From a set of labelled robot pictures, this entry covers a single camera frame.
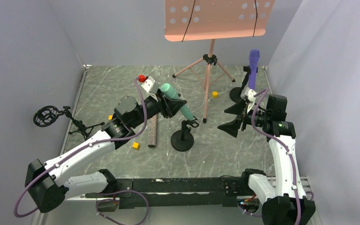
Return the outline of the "black round-base mic stand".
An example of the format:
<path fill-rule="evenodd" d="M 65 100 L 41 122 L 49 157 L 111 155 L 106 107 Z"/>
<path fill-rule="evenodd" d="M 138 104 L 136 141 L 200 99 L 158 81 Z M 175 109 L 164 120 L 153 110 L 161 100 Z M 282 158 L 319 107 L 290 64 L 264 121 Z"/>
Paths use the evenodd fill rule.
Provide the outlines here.
<path fill-rule="evenodd" d="M 181 129 L 172 134 L 171 145 L 176 151 L 186 152 L 193 147 L 194 137 L 191 134 L 191 129 L 199 127 L 197 121 L 196 117 L 193 120 L 183 120 L 181 122 Z"/>
<path fill-rule="evenodd" d="M 249 80 L 249 76 L 251 74 L 251 69 L 250 69 L 250 66 L 244 66 L 243 67 L 243 71 L 246 73 L 245 74 L 245 77 L 242 81 L 242 85 L 240 87 L 235 87 L 235 88 L 232 88 L 230 93 L 229 93 L 229 97 L 230 99 L 237 103 L 239 101 L 241 101 L 241 97 L 240 97 L 240 94 L 241 92 L 243 91 L 243 89 L 245 88 L 245 86 L 247 85 L 248 83 L 248 80 Z"/>

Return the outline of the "yellow cube front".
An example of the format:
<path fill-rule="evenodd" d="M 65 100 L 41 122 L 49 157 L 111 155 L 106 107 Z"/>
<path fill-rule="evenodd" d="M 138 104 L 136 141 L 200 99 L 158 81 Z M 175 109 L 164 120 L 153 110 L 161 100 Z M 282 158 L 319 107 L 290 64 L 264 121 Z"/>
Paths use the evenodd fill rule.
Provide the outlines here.
<path fill-rule="evenodd" d="M 139 150 L 140 144 L 139 144 L 138 142 L 134 142 L 134 143 L 132 144 L 132 148 L 135 149 L 135 150 Z"/>

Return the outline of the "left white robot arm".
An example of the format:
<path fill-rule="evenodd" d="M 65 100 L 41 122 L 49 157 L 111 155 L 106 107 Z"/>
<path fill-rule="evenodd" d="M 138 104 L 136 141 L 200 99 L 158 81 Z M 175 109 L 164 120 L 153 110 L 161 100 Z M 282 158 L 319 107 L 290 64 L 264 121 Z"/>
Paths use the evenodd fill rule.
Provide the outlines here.
<path fill-rule="evenodd" d="M 37 209 L 47 213 L 64 200 L 89 193 L 110 193 L 117 190 L 117 180 L 107 169 L 75 176 L 75 172 L 93 160 L 119 149 L 136 137 L 134 128 L 162 114 L 173 117 L 186 100 L 149 96 L 141 104 L 133 96 L 123 97 L 114 109 L 113 118 L 91 138 L 67 153 L 42 163 L 34 160 L 28 166 L 25 187 Z"/>

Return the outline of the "purple microphone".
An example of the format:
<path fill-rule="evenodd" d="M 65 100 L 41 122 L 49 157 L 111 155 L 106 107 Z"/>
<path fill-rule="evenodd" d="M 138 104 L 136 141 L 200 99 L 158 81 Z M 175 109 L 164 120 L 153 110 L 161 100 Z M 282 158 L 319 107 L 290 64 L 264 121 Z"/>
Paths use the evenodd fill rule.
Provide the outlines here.
<path fill-rule="evenodd" d="M 251 72 L 248 79 L 248 87 L 253 90 L 255 90 L 256 74 L 259 59 L 260 51 L 258 49 L 252 49 L 249 53 L 249 67 Z"/>

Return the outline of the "mint green microphone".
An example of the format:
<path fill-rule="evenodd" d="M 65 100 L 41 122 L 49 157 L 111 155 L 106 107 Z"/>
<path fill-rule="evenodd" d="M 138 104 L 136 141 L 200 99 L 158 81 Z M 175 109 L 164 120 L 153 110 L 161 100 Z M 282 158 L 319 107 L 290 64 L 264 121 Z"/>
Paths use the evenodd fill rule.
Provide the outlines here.
<path fill-rule="evenodd" d="M 178 93 L 177 93 L 176 89 L 173 88 L 169 83 L 162 84 L 161 87 L 160 87 L 160 90 L 169 99 L 180 100 L 180 97 L 178 96 Z M 180 112 L 188 120 L 194 120 L 195 119 L 192 112 L 189 110 L 189 108 L 186 105 L 183 105 L 180 108 Z"/>

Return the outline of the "black shock-mount tripod stand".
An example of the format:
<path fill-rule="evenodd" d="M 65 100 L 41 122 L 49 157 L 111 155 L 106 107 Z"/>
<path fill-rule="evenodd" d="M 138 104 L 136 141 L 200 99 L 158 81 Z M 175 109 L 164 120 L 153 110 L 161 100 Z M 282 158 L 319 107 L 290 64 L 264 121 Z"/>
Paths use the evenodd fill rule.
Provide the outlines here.
<path fill-rule="evenodd" d="M 72 124 L 77 128 L 76 130 L 68 131 L 68 134 L 72 135 L 75 133 L 80 133 L 83 136 L 84 140 L 87 140 L 89 138 L 94 128 L 103 126 L 105 124 L 105 122 L 101 122 L 99 124 L 87 127 L 82 120 L 76 120 L 73 117 L 70 109 L 70 106 L 63 106 L 63 110 L 59 111 L 58 108 L 53 105 L 45 106 L 34 114 L 33 123 L 38 127 L 44 128 L 50 126 L 60 116 L 64 115 L 69 118 Z"/>

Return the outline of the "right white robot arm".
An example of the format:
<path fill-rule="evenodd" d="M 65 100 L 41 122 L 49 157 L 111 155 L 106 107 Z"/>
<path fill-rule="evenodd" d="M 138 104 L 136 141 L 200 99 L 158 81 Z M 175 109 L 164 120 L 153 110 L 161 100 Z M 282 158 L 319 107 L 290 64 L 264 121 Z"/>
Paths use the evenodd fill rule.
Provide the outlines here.
<path fill-rule="evenodd" d="M 238 130 L 251 125 L 266 136 L 274 158 L 276 185 L 272 186 L 264 172 L 246 169 L 248 187 L 262 205 L 265 225 L 306 225 L 316 211 L 313 200 L 303 188 L 295 154 L 296 132 L 292 122 L 286 121 L 287 98 L 269 95 L 265 110 L 248 109 L 244 100 L 225 109 L 236 118 L 218 126 L 218 129 L 237 137 Z"/>

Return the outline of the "pink music stand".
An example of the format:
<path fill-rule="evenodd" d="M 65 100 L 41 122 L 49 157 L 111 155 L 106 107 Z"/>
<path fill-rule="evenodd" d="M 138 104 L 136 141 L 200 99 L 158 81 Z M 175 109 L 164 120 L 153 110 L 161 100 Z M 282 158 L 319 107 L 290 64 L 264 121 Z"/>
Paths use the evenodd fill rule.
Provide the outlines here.
<path fill-rule="evenodd" d="M 193 66 L 207 63 L 202 87 L 205 92 L 202 121 L 207 121 L 211 69 L 218 65 L 232 82 L 235 79 L 214 55 L 217 39 L 258 37 L 266 32 L 273 0 L 166 0 L 164 37 L 171 42 L 209 40 L 209 51 L 202 58 L 173 74 L 176 78 Z"/>

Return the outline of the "glitter silver-head microphone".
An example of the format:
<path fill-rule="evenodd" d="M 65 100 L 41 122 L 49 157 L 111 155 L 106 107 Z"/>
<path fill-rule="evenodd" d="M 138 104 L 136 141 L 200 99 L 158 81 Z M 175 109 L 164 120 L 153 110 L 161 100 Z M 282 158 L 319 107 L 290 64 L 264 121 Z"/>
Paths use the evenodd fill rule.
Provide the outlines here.
<path fill-rule="evenodd" d="M 155 148 L 157 145 L 157 127 L 158 127 L 158 116 L 155 115 L 149 119 L 148 129 L 148 147 Z"/>

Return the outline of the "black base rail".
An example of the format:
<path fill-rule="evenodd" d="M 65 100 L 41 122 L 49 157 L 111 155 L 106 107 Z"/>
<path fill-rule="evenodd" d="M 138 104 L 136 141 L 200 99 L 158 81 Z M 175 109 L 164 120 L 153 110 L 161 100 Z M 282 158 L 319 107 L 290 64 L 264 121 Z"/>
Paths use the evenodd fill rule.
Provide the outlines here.
<path fill-rule="evenodd" d="M 120 209 L 145 206 L 236 207 L 254 195 L 241 177 L 118 179 L 113 195 Z"/>

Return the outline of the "yellow cube near music stand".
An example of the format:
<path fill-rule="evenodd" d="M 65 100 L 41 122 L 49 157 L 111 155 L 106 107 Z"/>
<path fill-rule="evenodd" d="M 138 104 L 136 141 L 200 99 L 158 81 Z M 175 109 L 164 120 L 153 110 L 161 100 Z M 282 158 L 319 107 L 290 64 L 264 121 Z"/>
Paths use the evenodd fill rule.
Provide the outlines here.
<path fill-rule="evenodd" d="M 217 91 L 212 92 L 212 97 L 213 98 L 218 98 L 218 92 Z"/>

